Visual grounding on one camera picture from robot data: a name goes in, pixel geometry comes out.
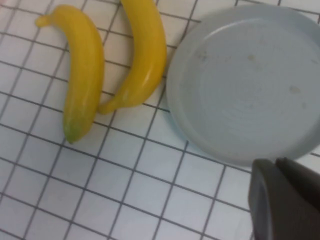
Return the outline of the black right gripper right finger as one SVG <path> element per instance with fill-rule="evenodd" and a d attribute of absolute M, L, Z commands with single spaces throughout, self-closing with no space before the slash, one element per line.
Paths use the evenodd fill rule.
<path fill-rule="evenodd" d="M 320 199 L 318 173 L 288 158 L 278 158 L 275 165 L 304 199 Z"/>

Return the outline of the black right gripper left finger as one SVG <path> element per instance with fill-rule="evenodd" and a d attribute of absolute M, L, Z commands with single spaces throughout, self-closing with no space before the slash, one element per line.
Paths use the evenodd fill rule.
<path fill-rule="evenodd" d="M 253 161 L 248 205 L 256 240 L 320 238 L 320 200 L 303 198 L 276 161 Z"/>

